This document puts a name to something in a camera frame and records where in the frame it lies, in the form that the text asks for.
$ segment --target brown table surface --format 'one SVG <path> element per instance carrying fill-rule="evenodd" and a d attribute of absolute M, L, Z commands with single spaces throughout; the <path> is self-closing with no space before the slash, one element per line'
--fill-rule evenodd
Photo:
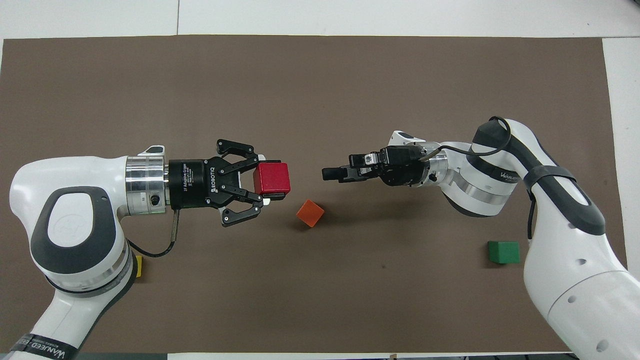
<path fill-rule="evenodd" d="M 595 38 L 180 36 L 5 40 L 0 76 L 0 348 L 53 291 L 8 206 L 14 173 L 58 156 L 210 158 L 250 143 L 289 164 L 292 191 L 222 228 L 183 211 L 166 257 L 98 322 L 89 352 L 493 352 L 566 350 L 529 300 L 522 185 L 493 218 L 436 188 L 323 182 L 320 169 L 378 150 L 393 130 L 469 142 L 492 115 L 527 124 L 607 219 L 625 262 L 602 44 Z M 306 199 L 326 213 L 309 229 Z M 127 218 L 160 251 L 171 215 Z"/>

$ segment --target yellow block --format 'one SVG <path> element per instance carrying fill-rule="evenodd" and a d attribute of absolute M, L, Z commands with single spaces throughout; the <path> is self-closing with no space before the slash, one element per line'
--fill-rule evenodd
<path fill-rule="evenodd" d="M 136 261 L 138 262 L 138 273 L 136 274 L 136 277 L 141 277 L 142 276 L 142 256 L 136 255 Z"/>

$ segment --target black label band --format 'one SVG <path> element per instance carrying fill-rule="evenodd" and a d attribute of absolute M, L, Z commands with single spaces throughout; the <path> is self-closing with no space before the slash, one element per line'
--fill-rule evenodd
<path fill-rule="evenodd" d="M 25 334 L 18 340 L 11 351 L 22 351 L 54 360 L 73 359 L 78 349 L 67 343 L 35 334 Z"/>

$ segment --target velcro strap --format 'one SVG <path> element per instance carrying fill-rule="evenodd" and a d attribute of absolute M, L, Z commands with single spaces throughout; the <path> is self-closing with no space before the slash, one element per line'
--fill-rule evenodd
<path fill-rule="evenodd" d="M 551 165 L 540 165 L 532 168 L 529 173 L 522 179 L 524 185 L 527 187 L 527 191 L 531 191 L 531 187 L 545 176 L 560 176 L 571 179 L 575 182 L 575 177 L 569 170 L 563 167 L 556 167 Z"/>
<path fill-rule="evenodd" d="M 72 345 L 36 334 L 23 335 L 11 347 L 11 351 L 29 352 L 53 360 L 73 359 L 78 353 L 78 349 Z"/>

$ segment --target red cube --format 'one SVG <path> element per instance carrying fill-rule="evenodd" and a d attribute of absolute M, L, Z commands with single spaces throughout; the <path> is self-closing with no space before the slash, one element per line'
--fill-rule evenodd
<path fill-rule="evenodd" d="M 286 163 L 259 163 L 253 172 L 253 189 L 259 195 L 289 193 L 289 168 Z"/>

